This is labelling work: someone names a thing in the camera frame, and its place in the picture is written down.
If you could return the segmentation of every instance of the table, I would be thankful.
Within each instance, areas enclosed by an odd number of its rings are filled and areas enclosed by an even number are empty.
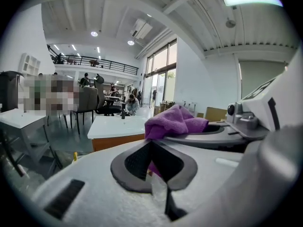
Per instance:
[[[143,140],[146,121],[144,116],[129,116],[125,119],[97,116],[87,137],[92,140],[94,151]]]
[[[21,109],[13,109],[0,113],[0,139],[9,160],[12,162],[20,176],[23,175],[18,164],[26,168],[36,170],[45,179],[51,176],[56,165],[62,168],[61,162],[57,154],[52,150],[50,144],[50,136],[45,115],[36,115],[34,113],[25,113]],[[33,144],[29,141],[28,135],[36,131],[38,128],[44,128],[46,143]],[[5,139],[5,133],[13,135],[15,138],[11,142]],[[12,157],[9,144],[20,141],[14,145],[14,149],[22,152],[21,156],[14,160]],[[43,154],[50,149],[53,158],[46,157]]]
[[[120,99],[118,96],[105,96],[105,97],[108,97],[109,99]]]

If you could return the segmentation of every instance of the pixelated area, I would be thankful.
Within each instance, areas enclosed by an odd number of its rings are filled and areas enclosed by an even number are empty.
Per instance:
[[[26,77],[20,82],[18,102],[26,112],[39,115],[69,114],[79,106],[79,86],[66,76],[43,75]]]

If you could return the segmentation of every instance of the air conditioner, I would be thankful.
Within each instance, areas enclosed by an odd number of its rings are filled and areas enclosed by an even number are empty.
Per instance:
[[[143,39],[148,32],[150,32],[152,26],[142,19],[137,19],[134,28],[131,30],[132,37],[136,39]]]

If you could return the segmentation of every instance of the black railing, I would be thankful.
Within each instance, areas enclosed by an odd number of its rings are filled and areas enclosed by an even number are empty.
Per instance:
[[[137,75],[138,68],[115,61],[108,61],[104,59],[97,59],[89,56],[76,56],[76,55],[65,55],[61,58],[57,58],[56,64],[70,64],[70,65],[81,65],[104,68],[109,70],[116,70],[125,72],[133,75]]]

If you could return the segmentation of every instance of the wooden table base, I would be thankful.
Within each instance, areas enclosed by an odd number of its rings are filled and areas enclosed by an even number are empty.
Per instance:
[[[122,137],[114,137],[114,138],[102,138],[102,139],[93,139],[93,148],[94,151],[99,151],[103,149],[112,148],[114,146],[119,146],[125,143],[143,140],[144,134],[130,135],[130,136],[122,136]]]

